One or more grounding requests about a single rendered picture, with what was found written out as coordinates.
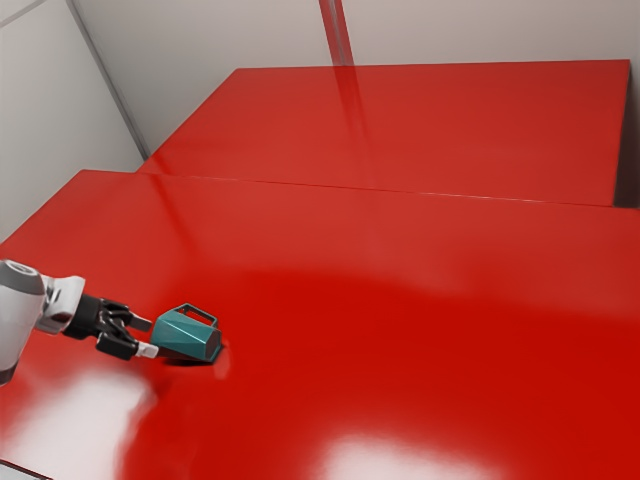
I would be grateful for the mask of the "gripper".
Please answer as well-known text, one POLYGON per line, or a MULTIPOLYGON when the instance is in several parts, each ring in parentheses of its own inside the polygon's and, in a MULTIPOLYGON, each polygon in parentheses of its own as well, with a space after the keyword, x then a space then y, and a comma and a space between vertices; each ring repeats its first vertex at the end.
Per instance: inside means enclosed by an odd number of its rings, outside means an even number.
POLYGON ((125 304, 83 294, 63 335, 76 340, 95 337, 98 351, 121 360, 156 358, 159 348, 136 340, 126 327, 148 332, 152 322, 133 313, 125 304), (102 311, 110 319, 104 324, 101 324, 102 311))

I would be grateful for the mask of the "teal faceted mug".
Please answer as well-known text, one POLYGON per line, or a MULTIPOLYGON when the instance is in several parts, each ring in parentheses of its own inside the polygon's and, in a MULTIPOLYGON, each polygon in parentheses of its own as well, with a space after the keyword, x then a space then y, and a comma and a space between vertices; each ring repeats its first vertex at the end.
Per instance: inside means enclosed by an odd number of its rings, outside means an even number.
POLYGON ((190 361, 212 363, 222 348, 218 319, 185 303, 157 317, 150 343, 190 361))

